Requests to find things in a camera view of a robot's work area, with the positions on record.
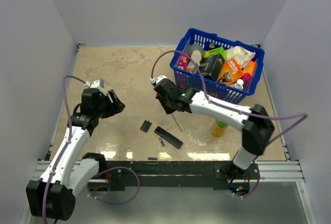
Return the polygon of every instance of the white wall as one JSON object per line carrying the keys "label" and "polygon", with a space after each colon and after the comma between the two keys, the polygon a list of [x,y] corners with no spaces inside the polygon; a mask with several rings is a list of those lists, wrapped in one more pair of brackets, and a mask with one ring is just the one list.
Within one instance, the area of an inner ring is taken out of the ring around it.
{"label": "white wall", "polygon": [[320,224],[331,220],[330,1],[288,0],[263,43],[278,114],[309,113],[285,140],[300,159]]}
{"label": "white wall", "polygon": [[178,43],[190,27],[261,43],[286,0],[54,0],[76,42]]}
{"label": "white wall", "polygon": [[0,9],[0,222],[18,223],[75,50],[53,0],[0,0]]}

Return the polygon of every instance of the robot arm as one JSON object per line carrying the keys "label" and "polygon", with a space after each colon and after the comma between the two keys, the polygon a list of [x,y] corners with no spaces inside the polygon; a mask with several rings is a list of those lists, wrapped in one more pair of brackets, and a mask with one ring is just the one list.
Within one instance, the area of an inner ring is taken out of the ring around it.
{"label": "robot arm", "polygon": [[60,161],[51,179],[47,197],[47,217],[68,220],[71,216],[77,194],[94,175],[106,169],[106,160],[101,154],[86,154],[80,165],[72,172],[81,149],[99,124],[100,118],[108,118],[121,113],[125,105],[117,98],[113,90],[106,92],[103,81],[94,81],[82,93],[80,112],[71,116],[72,134],[69,141],[69,127],[64,139],[49,167],[38,181],[31,180],[26,187],[31,214],[42,216],[42,197],[55,160]]}
{"label": "robot arm", "polygon": [[[233,158],[230,168],[223,171],[223,173],[234,177],[240,177],[239,175],[245,174],[245,170],[247,170],[251,162],[263,154],[275,130],[270,120],[243,115],[211,104],[205,98],[203,91],[192,87],[182,90],[165,76],[159,76],[156,79],[154,90],[157,93],[156,98],[160,101],[167,114],[177,110],[206,115],[229,124],[243,134],[243,146]],[[265,109],[258,104],[251,108],[234,105],[213,97],[210,98],[222,105],[243,112],[267,115]]]}

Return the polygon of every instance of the black metal base frame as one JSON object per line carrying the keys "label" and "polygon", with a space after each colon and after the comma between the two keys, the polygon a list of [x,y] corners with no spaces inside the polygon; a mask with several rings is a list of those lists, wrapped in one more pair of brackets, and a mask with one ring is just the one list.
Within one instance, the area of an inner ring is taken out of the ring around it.
{"label": "black metal base frame", "polygon": [[[107,168],[128,167],[138,176],[141,187],[207,187],[228,190],[242,185],[229,183],[232,178],[223,172],[231,167],[231,161],[106,161]],[[235,179],[245,179],[250,174],[256,180],[256,167],[250,167]],[[128,170],[111,171],[111,191],[125,190],[137,185],[136,177]]]}

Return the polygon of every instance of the yellow bottle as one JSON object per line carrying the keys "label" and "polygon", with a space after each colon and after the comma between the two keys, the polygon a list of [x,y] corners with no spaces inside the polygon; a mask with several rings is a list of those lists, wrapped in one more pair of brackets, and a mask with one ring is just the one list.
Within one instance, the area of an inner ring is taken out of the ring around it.
{"label": "yellow bottle", "polygon": [[215,120],[214,124],[212,125],[212,135],[215,137],[221,137],[225,132],[228,124]]}

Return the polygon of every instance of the blue plastic basket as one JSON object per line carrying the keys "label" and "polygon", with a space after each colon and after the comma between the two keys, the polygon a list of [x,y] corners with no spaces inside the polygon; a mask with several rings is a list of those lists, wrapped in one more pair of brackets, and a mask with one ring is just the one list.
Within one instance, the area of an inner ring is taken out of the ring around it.
{"label": "blue plastic basket", "polygon": [[[256,62],[254,72],[250,79],[250,82],[245,85],[245,88],[243,90],[226,86],[223,83],[218,83],[209,79],[205,79],[208,94],[224,101],[238,104],[246,96],[254,94],[262,74],[264,57],[263,49],[244,44],[240,41],[230,41],[227,39],[223,39],[217,37],[216,34],[210,34],[195,28],[190,28],[184,38],[181,39],[181,41],[179,42],[177,50],[188,53],[190,46],[194,43],[201,45],[203,48],[209,47],[209,43],[215,43],[216,48],[224,47],[225,50],[234,46],[241,46],[249,51],[255,52],[255,57],[252,59],[252,61]],[[178,64],[179,54],[176,53],[170,62],[170,67],[174,70],[176,84],[180,88],[192,86],[201,89],[202,84],[199,75],[192,74],[190,72],[179,69]]]}

